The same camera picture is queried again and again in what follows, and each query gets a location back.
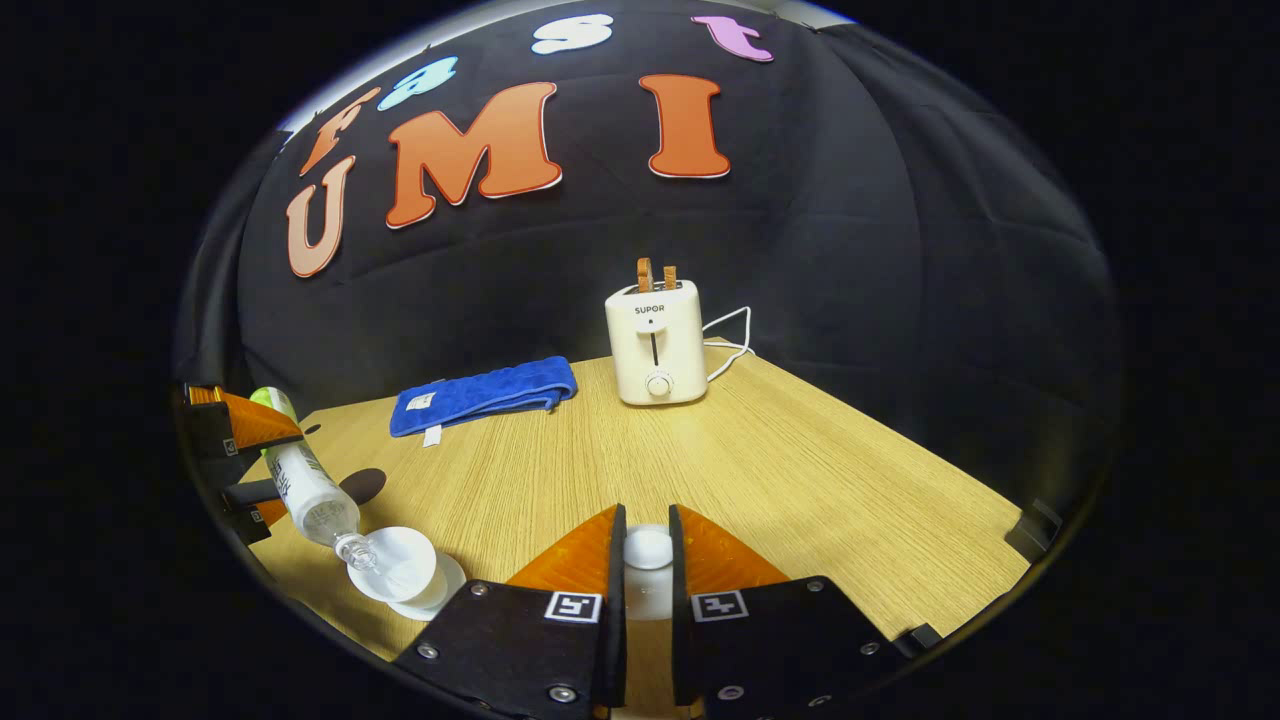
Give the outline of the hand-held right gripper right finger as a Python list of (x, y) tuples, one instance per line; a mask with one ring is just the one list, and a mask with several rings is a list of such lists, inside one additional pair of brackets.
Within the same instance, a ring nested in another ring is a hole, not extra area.
[(672, 679), (694, 719), (852, 719), (905, 653), (829, 577), (791, 578), (709, 518), (669, 509)]

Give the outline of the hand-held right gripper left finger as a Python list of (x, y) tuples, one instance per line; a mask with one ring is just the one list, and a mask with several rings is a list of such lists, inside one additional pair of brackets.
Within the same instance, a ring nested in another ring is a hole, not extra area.
[(394, 666), (475, 717), (608, 719), (626, 693), (626, 519), (612, 505), (507, 582), (466, 582)]

